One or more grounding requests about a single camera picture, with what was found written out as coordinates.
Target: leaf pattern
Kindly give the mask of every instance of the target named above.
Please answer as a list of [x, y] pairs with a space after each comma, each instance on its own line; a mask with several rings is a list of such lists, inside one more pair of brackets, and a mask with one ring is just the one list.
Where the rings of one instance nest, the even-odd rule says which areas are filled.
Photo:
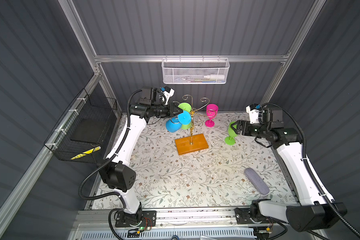
[[[238, 119], [249, 120], [249, 117], [247, 113], [218, 113], [213, 119], [214, 127], [203, 125], [194, 131], [194, 134], [204, 134], [209, 148], [181, 156], [174, 140], [189, 136], [189, 130], [168, 132], [166, 119], [147, 125], [135, 145], [130, 162], [137, 174], [136, 196], [143, 207], [238, 206], [264, 198], [296, 203], [271, 149], [254, 142], [254, 137], [242, 135], [235, 137], [235, 145], [225, 144], [228, 124]], [[123, 116], [119, 134], [125, 120], [126, 116]], [[253, 168], [263, 178], [270, 189], [268, 195], [261, 195], [246, 178], [244, 170], [247, 167]], [[110, 189], [102, 183], [97, 195], [105, 192], [110, 192]], [[92, 209], [120, 206], [118, 197], [111, 195], [95, 200]]]

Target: yellow object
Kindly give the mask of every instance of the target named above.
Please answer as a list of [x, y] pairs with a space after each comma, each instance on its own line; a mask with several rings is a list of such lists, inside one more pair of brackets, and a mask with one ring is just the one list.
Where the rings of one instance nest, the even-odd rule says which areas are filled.
[[80, 158], [80, 157], [83, 157], [83, 156], [86, 156], [86, 155], [91, 154], [91, 153], [93, 153], [93, 152], [95, 152], [95, 151], [97, 151], [97, 150], [100, 150], [100, 149], [101, 149], [100, 146], [99, 146], [99, 147], [92, 148], [92, 149], [90, 149], [90, 150], [88, 150], [88, 151], [85, 151], [85, 152], [83, 152], [83, 153], [80, 153], [80, 154], [74, 156], [73, 158], [71, 158], [71, 160], [77, 159], [77, 158]]

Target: corrugated wall panel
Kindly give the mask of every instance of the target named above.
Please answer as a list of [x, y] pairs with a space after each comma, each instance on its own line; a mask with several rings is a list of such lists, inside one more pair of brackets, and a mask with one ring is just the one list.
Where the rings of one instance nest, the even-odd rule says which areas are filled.
[[280, 55], [313, 0], [74, 0], [98, 55]]
[[[251, 103], [259, 103], [270, 84], [279, 63], [231, 63], [226, 84], [172, 84], [175, 90], [172, 101], [182, 102], [190, 94], [193, 102], [202, 106], [200, 98], [207, 97], [221, 111], [245, 110]], [[160, 63], [103, 63], [106, 75], [126, 112], [130, 94], [142, 86], [161, 87], [163, 84]]]
[[[0, 1], [0, 207], [92, 75], [56, 1]], [[35, 229], [66, 238], [91, 170], [52, 159], [2, 239], [33, 239]]]
[[[360, 230], [360, 0], [327, 1], [271, 102], [296, 118], [322, 182]], [[332, 239], [357, 239], [342, 225]]]

